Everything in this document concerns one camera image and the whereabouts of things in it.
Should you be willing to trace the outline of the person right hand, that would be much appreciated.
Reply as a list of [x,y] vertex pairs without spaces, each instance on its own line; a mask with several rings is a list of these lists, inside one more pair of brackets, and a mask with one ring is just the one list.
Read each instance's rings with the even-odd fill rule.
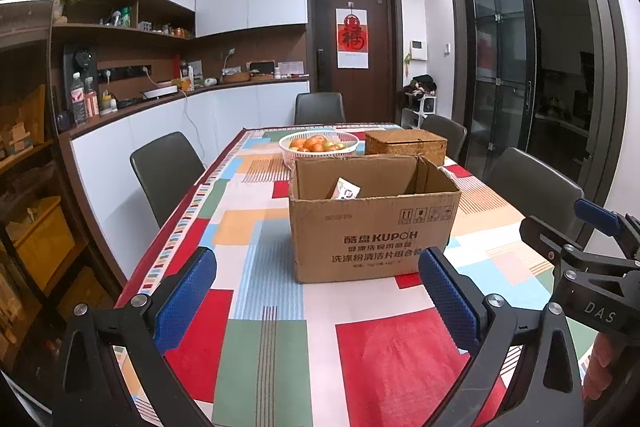
[[597,333],[588,363],[588,369],[582,382],[582,397],[596,401],[612,385],[612,368],[620,358],[626,346],[603,333]]

